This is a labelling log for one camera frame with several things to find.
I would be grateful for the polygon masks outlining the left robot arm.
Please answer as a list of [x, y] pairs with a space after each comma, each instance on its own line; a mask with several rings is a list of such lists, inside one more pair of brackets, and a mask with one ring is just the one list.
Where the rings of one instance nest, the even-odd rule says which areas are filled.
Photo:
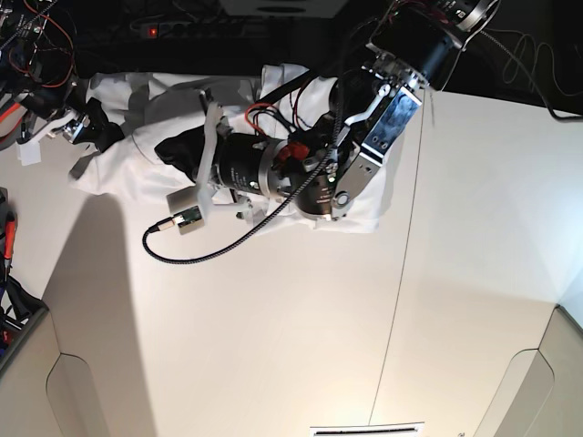
[[338, 62], [329, 109], [302, 126], [265, 97], [249, 106], [249, 134], [224, 122], [196, 127], [156, 146], [163, 163], [196, 188], [226, 188], [294, 206], [308, 219], [343, 218], [385, 164], [422, 102], [419, 91], [444, 81], [495, 1], [395, 1], [372, 32], [374, 58]]

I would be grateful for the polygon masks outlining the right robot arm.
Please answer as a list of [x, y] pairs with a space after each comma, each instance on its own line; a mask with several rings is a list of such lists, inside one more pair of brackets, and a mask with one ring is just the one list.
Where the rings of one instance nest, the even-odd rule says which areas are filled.
[[23, 112], [1, 135], [1, 149], [61, 135], [104, 152], [124, 133], [80, 86], [72, 31], [51, 16], [55, 6], [55, 1], [1, 3], [1, 120]]

